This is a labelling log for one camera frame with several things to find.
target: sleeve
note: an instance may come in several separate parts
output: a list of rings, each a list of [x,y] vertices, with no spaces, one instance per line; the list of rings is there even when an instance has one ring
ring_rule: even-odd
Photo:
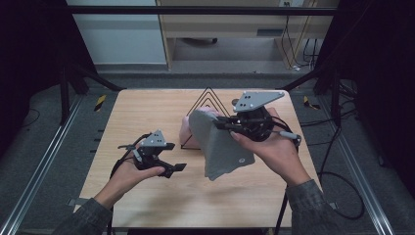
[[[91,198],[68,219],[63,221],[52,234],[102,235],[112,217],[113,213],[110,210]]]
[[[333,209],[325,201],[314,180],[288,187],[292,215],[292,234],[346,234],[334,220]]]

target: hand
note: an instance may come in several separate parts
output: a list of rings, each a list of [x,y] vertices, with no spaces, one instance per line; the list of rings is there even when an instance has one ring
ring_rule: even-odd
[[[139,182],[163,172],[164,168],[161,166],[138,170],[132,159],[125,160],[94,199],[105,208],[110,209]]]
[[[267,111],[271,116],[279,117],[274,108],[267,109]],[[283,129],[274,126],[273,130],[281,131]],[[243,148],[259,156],[289,186],[299,185],[310,180],[310,176],[305,171],[291,139],[275,132],[262,142],[254,142],[247,136],[235,132],[231,132],[231,135]]]

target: wall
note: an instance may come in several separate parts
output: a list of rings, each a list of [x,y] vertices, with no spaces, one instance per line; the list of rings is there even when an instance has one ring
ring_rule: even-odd
[[[68,5],[155,6],[154,0],[67,0]],[[166,68],[156,15],[74,15],[98,72]]]

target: person's left hand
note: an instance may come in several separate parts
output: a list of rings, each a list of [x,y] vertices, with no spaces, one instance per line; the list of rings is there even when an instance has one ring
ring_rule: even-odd
[[[94,197],[94,199],[107,209],[122,198],[135,185],[164,172],[161,166],[138,170],[132,159],[125,160],[114,173],[110,181]]]

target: wooden tabletop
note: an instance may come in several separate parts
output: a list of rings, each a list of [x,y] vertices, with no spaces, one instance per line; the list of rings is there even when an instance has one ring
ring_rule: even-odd
[[[147,179],[128,192],[115,204],[113,227],[274,227],[286,183],[261,159],[255,156],[255,164],[210,181],[205,177],[202,152],[180,148],[182,118],[203,92],[203,89],[120,91],[79,197],[94,197],[108,182],[115,162],[125,153],[117,146],[131,144],[139,136],[160,129],[166,142],[176,144],[172,151],[159,155],[161,160],[187,166],[182,172],[174,172],[169,179]],[[231,101],[240,98],[242,92],[214,90],[231,115],[234,115]],[[290,95],[283,92],[283,98],[265,107],[274,107],[294,133],[303,136]],[[310,176],[317,179],[304,139],[300,145],[300,159]],[[291,213],[287,206],[283,227],[291,227]]]

